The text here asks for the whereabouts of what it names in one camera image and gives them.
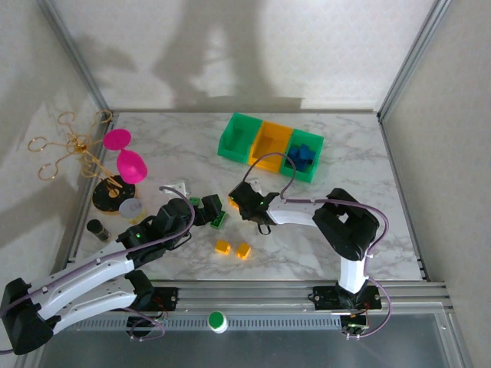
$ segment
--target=white marble surface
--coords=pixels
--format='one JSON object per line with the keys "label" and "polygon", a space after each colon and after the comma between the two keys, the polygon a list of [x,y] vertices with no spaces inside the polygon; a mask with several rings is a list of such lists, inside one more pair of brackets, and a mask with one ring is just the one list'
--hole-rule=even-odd
{"label": "white marble surface", "polygon": [[[383,210],[390,219],[390,232],[370,262],[370,274],[383,280],[420,280],[420,270],[407,223],[397,194],[387,153],[373,114],[279,114],[254,113],[254,117],[325,137],[318,171],[311,184],[295,182],[286,195],[292,198],[326,196],[334,187],[348,190],[359,202]],[[220,230],[207,226],[192,229],[193,240],[167,252],[143,270],[153,280],[334,280],[339,257],[318,231],[300,225],[280,225],[272,234],[260,235],[254,222],[241,220],[227,202],[227,194],[242,179],[248,166],[216,154],[230,113],[122,113],[116,127],[133,134],[129,149],[147,162],[149,175],[138,185],[149,214],[156,214],[168,196],[159,186],[185,179],[191,196],[217,193],[229,217]],[[107,167],[116,172],[116,154],[108,152]],[[256,169],[263,194],[278,192],[288,178]],[[113,233],[128,223],[120,216],[104,215],[91,208],[88,219],[100,219]],[[214,245],[227,240],[236,249],[240,242],[252,246],[245,261],[235,253],[220,255]],[[102,248],[85,231],[77,258]]]}

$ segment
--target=green and white object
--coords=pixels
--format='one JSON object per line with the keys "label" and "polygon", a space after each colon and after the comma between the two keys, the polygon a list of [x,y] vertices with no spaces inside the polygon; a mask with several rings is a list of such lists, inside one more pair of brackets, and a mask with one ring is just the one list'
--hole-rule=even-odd
{"label": "green and white object", "polygon": [[219,310],[213,311],[208,316],[208,327],[216,334],[224,333],[229,327],[229,324],[227,323],[227,317],[225,317],[225,314],[223,314]]}

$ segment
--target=white wall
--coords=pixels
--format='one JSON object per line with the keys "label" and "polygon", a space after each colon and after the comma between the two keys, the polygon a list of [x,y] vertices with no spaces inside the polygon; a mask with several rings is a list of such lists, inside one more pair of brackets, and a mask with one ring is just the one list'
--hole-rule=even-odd
{"label": "white wall", "polygon": [[[0,292],[18,277],[29,282],[50,273],[79,196],[79,165],[61,165],[56,180],[38,179],[39,167],[64,148],[30,153],[34,136],[63,140],[57,116],[79,113],[85,128],[97,108],[32,0],[7,0],[0,11]],[[11,348],[3,326],[0,350]],[[0,356],[13,366],[15,356]]]}
{"label": "white wall", "polygon": [[491,2],[453,0],[385,123],[430,276],[491,362]]}
{"label": "white wall", "polygon": [[377,109],[433,0],[55,0],[111,108]]}

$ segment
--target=green bottle cap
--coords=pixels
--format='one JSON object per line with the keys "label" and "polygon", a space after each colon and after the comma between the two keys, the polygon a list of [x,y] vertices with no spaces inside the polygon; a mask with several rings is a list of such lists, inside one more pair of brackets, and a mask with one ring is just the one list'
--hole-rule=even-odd
{"label": "green bottle cap", "polygon": [[215,310],[208,316],[208,323],[212,329],[220,328],[225,322],[222,312]]}

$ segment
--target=green block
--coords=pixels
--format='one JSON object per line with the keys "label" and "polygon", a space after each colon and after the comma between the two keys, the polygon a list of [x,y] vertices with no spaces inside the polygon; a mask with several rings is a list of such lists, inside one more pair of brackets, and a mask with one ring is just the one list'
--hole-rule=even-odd
{"label": "green block", "polygon": [[201,203],[201,199],[199,199],[198,197],[191,197],[189,198],[189,201],[192,205],[199,205]]}
{"label": "green block", "polygon": [[222,223],[223,223],[223,220],[225,220],[225,217],[227,216],[227,212],[225,211],[222,211],[222,213],[220,213],[220,216],[218,216],[217,218],[215,218],[213,221],[211,221],[209,223],[209,225],[212,227],[212,228],[221,228],[222,227]]}
{"label": "green block", "polygon": [[252,142],[261,124],[260,119],[234,113],[220,137],[218,154],[239,163],[247,163]]}
{"label": "green block", "polygon": [[[306,144],[310,150],[314,151],[315,157],[312,164],[307,165],[303,171],[297,170],[297,175],[295,178],[301,180],[302,182],[311,182],[312,178],[314,177],[315,170],[319,164],[319,156],[321,155],[322,146],[324,145],[324,137],[295,129],[293,130],[292,138],[290,138],[290,143],[286,147],[285,154],[288,155],[290,147],[294,146],[299,148],[302,144]],[[282,160],[282,165],[280,166],[279,172],[286,176],[293,175],[292,165],[290,165],[287,159]]]}

